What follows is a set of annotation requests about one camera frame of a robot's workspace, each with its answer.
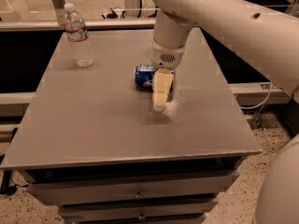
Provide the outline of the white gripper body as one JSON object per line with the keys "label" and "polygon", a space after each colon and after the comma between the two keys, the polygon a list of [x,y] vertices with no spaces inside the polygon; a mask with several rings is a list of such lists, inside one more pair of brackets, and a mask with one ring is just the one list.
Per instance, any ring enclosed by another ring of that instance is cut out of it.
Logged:
{"label": "white gripper body", "polygon": [[154,39],[151,40],[149,58],[156,68],[176,69],[184,54],[185,48],[170,49],[161,46]]}

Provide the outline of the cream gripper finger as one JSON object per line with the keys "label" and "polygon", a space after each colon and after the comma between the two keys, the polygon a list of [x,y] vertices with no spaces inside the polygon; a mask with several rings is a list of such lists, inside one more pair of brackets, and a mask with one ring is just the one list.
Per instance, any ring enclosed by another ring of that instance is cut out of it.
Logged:
{"label": "cream gripper finger", "polygon": [[159,68],[155,72],[152,80],[152,101],[155,111],[164,111],[173,80],[174,74],[169,69]]}

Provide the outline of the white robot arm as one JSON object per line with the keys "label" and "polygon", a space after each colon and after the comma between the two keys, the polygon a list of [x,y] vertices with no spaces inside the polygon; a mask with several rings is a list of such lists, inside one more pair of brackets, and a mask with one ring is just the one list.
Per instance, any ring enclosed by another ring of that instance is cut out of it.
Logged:
{"label": "white robot arm", "polygon": [[[299,21],[244,0],[152,0],[159,8],[150,45],[153,108],[162,111],[190,30],[197,25],[276,86],[299,99]],[[271,164],[252,224],[299,224],[299,142]]]}

